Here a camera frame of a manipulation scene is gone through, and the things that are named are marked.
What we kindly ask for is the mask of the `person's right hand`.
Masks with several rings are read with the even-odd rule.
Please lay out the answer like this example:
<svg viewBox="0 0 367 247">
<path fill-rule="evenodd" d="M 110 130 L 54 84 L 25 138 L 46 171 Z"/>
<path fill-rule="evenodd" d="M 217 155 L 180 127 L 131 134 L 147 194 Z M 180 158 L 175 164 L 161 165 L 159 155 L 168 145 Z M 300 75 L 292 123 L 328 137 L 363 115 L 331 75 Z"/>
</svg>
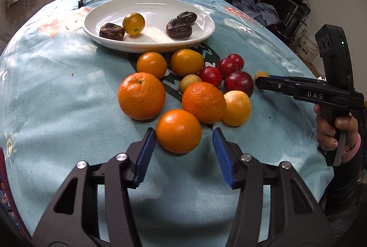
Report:
<svg viewBox="0 0 367 247">
<path fill-rule="evenodd" d="M 317 141 L 324 151 L 331 151 L 338 147 L 336 139 L 336 131 L 343 130 L 347 132 L 344 153 L 358 149 L 360 147 L 360 136 L 358 133 L 358 122 L 352 115 L 346 117 L 338 117 L 334 123 L 329 124 L 322 115 L 321 106 L 314 105 L 314 112 L 317 128 Z"/>
</svg>

